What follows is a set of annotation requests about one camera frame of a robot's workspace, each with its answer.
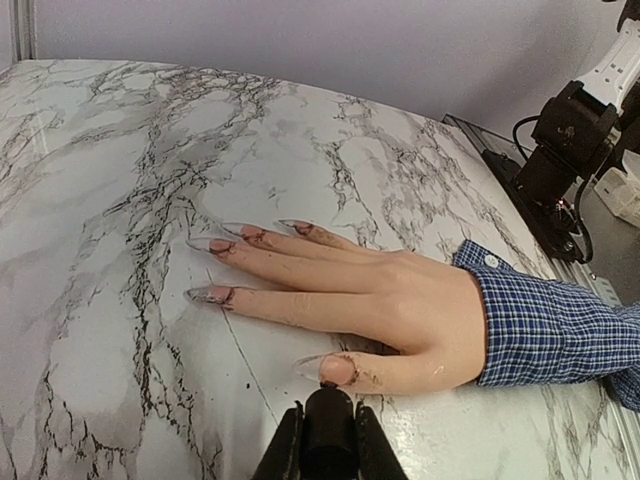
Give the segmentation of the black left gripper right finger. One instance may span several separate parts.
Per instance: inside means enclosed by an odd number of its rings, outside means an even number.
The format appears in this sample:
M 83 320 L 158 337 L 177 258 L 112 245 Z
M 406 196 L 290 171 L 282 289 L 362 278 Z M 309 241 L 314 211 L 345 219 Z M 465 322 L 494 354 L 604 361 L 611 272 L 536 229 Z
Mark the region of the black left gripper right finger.
M 406 480 L 406 474 L 373 409 L 362 401 L 355 408 L 355 431 L 360 479 Z

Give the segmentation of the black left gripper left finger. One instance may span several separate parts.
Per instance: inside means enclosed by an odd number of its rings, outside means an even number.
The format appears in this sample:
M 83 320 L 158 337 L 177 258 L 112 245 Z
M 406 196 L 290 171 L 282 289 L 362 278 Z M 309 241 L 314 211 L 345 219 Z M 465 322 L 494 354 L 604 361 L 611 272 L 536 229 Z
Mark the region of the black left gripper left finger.
M 254 480 L 299 480 L 304 408 L 299 402 L 285 411 L 255 472 Z

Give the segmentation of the black nail polish cap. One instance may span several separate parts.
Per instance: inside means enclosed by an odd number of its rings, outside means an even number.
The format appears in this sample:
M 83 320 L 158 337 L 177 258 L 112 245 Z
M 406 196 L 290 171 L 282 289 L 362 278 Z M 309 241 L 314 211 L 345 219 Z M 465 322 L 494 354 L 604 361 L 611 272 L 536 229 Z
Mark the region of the black nail polish cap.
M 304 406 L 302 479 L 356 479 L 359 458 L 354 406 L 336 384 L 322 383 Z

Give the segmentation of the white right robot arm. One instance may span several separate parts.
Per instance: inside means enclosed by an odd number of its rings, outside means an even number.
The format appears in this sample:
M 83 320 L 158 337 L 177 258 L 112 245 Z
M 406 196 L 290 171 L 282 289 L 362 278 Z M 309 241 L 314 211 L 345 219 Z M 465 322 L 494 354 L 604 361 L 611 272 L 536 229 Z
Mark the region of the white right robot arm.
M 544 105 L 532 133 L 536 148 L 513 180 L 522 199 L 555 203 L 577 178 L 597 173 L 619 142 L 623 104 L 639 79 L 637 1 L 625 3 L 617 31 L 603 58 Z

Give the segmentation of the blue checkered sleeve forearm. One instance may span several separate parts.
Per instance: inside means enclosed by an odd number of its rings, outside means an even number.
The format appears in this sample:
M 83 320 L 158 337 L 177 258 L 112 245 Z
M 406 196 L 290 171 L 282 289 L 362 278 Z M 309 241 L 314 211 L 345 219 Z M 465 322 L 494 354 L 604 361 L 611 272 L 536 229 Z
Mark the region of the blue checkered sleeve forearm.
M 572 283 L 514 270 L 464 241 L 453 258 L 479 284 L 488 321 L 484 387 L 576 384 L 605 378 L 639 408 L 639 306 L 613 308 Z

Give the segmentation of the person's hand with long nails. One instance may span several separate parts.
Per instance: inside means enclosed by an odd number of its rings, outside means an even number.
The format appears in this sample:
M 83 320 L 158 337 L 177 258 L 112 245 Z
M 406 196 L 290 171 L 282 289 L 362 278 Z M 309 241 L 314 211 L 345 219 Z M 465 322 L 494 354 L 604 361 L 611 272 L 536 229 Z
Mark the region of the person's hand with long nails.
M 487 320 L 474 276 L 407 251 L 361 247 L 319 226 L 288 220 L 283 232 L 229 223 L 223 239 L 190 246 L 267 281 L 266 290 L 212 285 L 188 297 L 240 315 L 391 348 L 303 361 L 321 384 L 360 394 L 421 394 L 476 380 L 487 362 Z

